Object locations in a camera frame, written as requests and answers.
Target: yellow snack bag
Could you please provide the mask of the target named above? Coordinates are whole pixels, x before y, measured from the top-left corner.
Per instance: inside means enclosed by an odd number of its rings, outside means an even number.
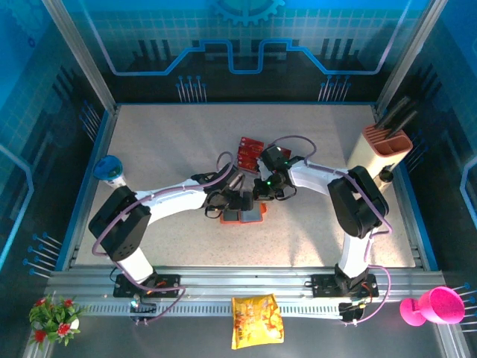
[[[283,343],[283,320],[275,295],[232,298],[232,349]]]

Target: gray speckled table surface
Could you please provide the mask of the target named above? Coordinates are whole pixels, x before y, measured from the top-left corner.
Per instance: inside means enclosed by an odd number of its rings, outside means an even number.
[[[124,165],[132,190],[159,189],[193,174],[215,170],[222,151],[237,152],[242,136],[265,143],[301,134],[318,152],[312,162],[345,168],[361,129],[373,122],[369,106],[304,104],[124,105],[108,153]],[[292,155],[310,152],[307,142],[280,143]],[[89,218],[113,190],[99,183]],[[414,266],[394,189],[385,197],[394,232],[376,239],[371,262]],[[153,223],[141,248],[153,265],[166,266],[333,266],[343,234],[329,198],[307,189],[285,202],[271,202],[264,221],[224,225],[203,210],[178,213]],[[110,261],[91,255],[93,235],[86,229],[77,265]]]

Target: pink cup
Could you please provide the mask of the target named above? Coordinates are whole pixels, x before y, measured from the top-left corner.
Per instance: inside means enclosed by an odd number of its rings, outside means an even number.
[[[399,306],[402,319],[411,326],[421,326],[426,320],[437,324],[456,324],[464,318],[461,296],[449,287],[439,286],[426,292],[417,301],[406,298]]]

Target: purple cable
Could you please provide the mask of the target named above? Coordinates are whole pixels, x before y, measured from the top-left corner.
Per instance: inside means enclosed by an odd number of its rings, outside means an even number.
[[[367,262],[367,259],[369,257],[369,253],[371,251],[371,245],[372,245],[371,239],[373,239],[377,235],[385,235],[385,234],[388,234],[388,233],[392,233],[393,228],[391,227],[391,224],[389,224],[389,222],[385,219],[385,217],[383,215],[381,215],[381,213],[376,209],[376,207],[371,202],[371,200],[364,193],[363,189],[361,189],[361,187],[358,185],[358,183],[356,183],[356,180],[354,180],[348,173],[341,172],[339,170],[334,170],[334,169],[331,169],[331,168],[327,168],[325,166],[319,166],[318,164],[308,163],[308,158],[310,158],[317,151],[317,146],[312,142],[311,139],[306,138],[305,136],[291,135],[291,136],[283,136],[279,139],[275,139],[271,144],[275,144],[279,140],[288,139],[288,138],[304,139],[305,141],[307,141],[311,145],[313,145],[313,151],[310,154],[308,154],[305,157],[305,159],[303,160],[305,162],[305,165],[308,166],[309,168],[313,168],[313,169],[320,170],[322,172],[331,173],[331,174],[337,174],[337,175],[340,175],[340,176],[346,178],[355,187],[355,189],[359,192],[359,194],[363,198],[364,202],[370,207],[371,211],[373,211],[374,215],[376,215],[376,217],[388,228],[387,231],[379,231],[377,233],[371,233],[371,235],[370,235],[370,237],[367,241],[366,251],[364,253],[364,261]],[[389,294],[391,293],[391,275],[389,274],[389,271],[384,266],[379,266],[379,265],[368,265],[368,267],[370,267],[372,269],[381,269],[386,273],[386,275],[388,276],[388,290],[387,290],[386,295],[383,298],[381,304],[378,306],[378,308],[376,308],[376,310],[373,313],[371,313],[368,317],[362,318],[359,321],[357,321],[356,323],[362,323],[364,321],[367,321],[368,319],[373,317],[375,314],[377,314],[380,311],[380,309],[384,306],[385,302],[389,298]]]
[[[205,183],[205,184],[198,184],[198,185],[189,185],[189,186],[175,186],[175,187],[172,187],[172,188],[166,188],[166,189],[162,189],[162,190],[159,190],[158,192],[155,192],[153,195],[149,195],[149,196],[146,196],[138,201],[135,201],[133,202],[131,205],[129,205],[128,207],[126,207],[126,209],[122,210],[111,222],[109,225],[106,226],[106,229],[104,229],[104,231],[101,233],[101,235],[98,237],[98,239],[96,240],[95,244],[92,246],[92,254],[95,255],[95,256],[100,256],[100,257],[103,257],[103,256],[107,256],[106,253],[104,252],[98,252],[97,249],[98,249],[98,246],[101,244],[101,242],[104,240],[104,238],[106,237],[106,235],[111,231],[111,229],[114,227],[114,225],[116,225],[119,220],[121,220],[121,218],[126,215],[127,213],[129,213],[132,209],[134,209],[135,207],[137,207],[138,205],[142,204],[142,203],[145,203],[147,201],[151,201],[152,199],[154,199],[155,197],[161,195],[161,194],[167,194],[169,192],[178,192],[180,190],[183,190],[183,191],[186,191],[186,190],[197,190],[197,189],[203,189],[203,188],[207,188],[208,186],[212,186],[212,185],[215,185],[216,183],[218,183],[219,181],[221,181],[222,179],[226,178],[228,176],[228,174],[230,173],[230,171],[232,170],[232,167],[233,167],[233,161],[234,161],[234,158],[233,158],[233,154],[230,153],[229,151],[225,151],[223,153],[221,153],[221,155],[219,156],[218,159],[221,159],[225,154],[228,154],[230,156],[230,165],[229,167],[227,168],[227,170],[225,171],[225,173],[223,173],[220,177],[218,177],[217,179],[209,182],[209,183]],[[149,319],[149,320],[144,320],[144,321],[140,321],[140,323],[143,323],[145,324],[146,322],[148,321],[156,321],[157,319],[163,317],[167,312],[169,312],[172,307],[174,307],[178,302],[179,300],[184,296],[184,294],[186,293],[186,288],[184,286],[178,286],[178,287],[167,287],[167,288],[163,288],[163,289],[160,289],[160,288],[151,288],[151,287],[146,287],[146,286],[143,286],[139,283],[137,283],[125,270],[122,269],[122,267],[118,264],[118,263],[114,263],[118,269],[120,271],[122,271],[123,275],[134,285],[136,286],[137,288],[139,289],[143,289],[145,291],[152,291],[152,292],[167,292],[167,291],[176,291],[178,289],[182,289],[182,293],[180,294],[180,296],[176,299],[176,301],[174,301],[167,309],[164,310],[164,312],[160,313],[159,315],[157,315],[156,317],[153,317],[152,319]]]

